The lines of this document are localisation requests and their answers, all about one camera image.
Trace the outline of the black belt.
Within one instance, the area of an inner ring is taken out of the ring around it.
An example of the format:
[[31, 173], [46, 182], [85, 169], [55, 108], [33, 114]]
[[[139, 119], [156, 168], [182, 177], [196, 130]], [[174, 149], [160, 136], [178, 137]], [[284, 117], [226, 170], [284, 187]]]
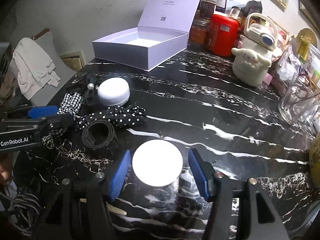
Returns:
[[105, 119], [89, 123], [82, 131], [81, 140], [85, 148], [91, 152], [119, 147], [114, 126]]

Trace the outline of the black pearl hair clip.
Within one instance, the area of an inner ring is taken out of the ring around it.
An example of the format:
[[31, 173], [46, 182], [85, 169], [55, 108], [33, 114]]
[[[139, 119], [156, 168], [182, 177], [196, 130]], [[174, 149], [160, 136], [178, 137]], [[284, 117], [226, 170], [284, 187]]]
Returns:
[[81, 80], [75, 80], [66, 88], [67, 93], [78, 93], [83, 98], [83, 104], [94, 106], [97, 103], [100, 81], [96, 74], [88, 73]]

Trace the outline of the black polka dot scrunchie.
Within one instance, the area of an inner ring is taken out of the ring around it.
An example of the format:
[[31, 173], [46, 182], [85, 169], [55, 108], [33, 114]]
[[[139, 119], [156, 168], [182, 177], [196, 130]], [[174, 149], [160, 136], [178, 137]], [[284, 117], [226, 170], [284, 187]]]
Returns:
[[131, 128], [141, 125], [146, 120], [145, 109], [136, 103], [129, 106], [110, 106], [76, 119], [76, 127], [83, 130], [93, 121], [104, 120], [110, 122], [114, 128]]

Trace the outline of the black white gingham scrunchie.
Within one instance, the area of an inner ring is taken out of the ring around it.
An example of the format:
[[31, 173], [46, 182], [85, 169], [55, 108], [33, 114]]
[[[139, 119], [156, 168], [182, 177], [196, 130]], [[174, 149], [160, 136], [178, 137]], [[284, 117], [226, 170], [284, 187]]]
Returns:
[[57, 114], [70, 114], [74, 119], [82, 105], [83, 97], [79, 93], [66, 93]]

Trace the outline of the white cloth on pillow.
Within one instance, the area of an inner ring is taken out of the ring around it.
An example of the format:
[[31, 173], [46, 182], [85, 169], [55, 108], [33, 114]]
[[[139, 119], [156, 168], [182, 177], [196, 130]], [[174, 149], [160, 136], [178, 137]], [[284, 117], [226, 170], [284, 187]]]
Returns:
[[13, 52], [18, 69], [17, 81], [22, 95], [30, 100], [46, 84], [57, 87], [61, 78], [54, 71], [50, 56], [31, 38], [20, 40]]

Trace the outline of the clear glass mug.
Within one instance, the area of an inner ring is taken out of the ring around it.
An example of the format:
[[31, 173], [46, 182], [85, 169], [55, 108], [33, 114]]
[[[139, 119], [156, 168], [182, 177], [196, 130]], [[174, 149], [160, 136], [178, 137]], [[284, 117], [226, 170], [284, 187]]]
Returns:
[[288, 124], [302, 116], [308, 117], [319, 107], [319, 88], [307, 74], [295, 74], [278, 105], [279, 113]]

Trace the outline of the white cartoon kettle bottle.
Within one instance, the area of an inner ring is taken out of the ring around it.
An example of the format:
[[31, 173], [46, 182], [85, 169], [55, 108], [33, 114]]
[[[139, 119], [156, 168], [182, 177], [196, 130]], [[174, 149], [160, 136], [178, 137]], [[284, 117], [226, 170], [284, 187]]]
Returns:
[[232, 48], [235, 56], [233, 73], [245, 84], [258, 87], [271, 67], [278, 31], [270, 18], [254, 12], [246, 17], [244, 34], [240, 39], [240, 46]]

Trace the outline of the orange jar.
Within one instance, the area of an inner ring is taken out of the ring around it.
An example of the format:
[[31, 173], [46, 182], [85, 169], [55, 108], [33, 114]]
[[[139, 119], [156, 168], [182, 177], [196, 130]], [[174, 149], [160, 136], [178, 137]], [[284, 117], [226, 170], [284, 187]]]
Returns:
[[206, 19], [194, 19], [189, 32], [189, 41], [204, 45], [210, 22]]

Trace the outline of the red canister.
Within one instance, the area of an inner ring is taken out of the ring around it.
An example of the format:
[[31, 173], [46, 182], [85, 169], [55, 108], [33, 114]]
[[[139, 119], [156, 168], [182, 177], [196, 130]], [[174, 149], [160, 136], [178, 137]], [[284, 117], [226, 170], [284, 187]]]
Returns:
[[230, 57], [238, 27], [239, 22], [228, 15], [213, 14], [207, 35], [207, 50], [217, 56]]

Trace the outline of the open lavender gift box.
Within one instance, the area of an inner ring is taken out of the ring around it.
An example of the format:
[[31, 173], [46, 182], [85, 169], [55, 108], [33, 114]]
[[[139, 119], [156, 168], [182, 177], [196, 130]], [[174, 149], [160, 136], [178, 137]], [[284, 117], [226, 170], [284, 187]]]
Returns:
[[149, 72], [187, 48], [200, 0], [147, 0], [137, 27], [92, 42], [95, 58]]

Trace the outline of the brown lidded jar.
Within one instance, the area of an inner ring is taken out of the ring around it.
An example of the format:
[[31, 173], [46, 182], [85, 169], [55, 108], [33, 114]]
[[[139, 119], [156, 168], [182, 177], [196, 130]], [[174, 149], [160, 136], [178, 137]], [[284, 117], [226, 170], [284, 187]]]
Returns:
[[201, 0], [200, 1], [200, 17], [210, 20], [214, 14], [216, 0]]

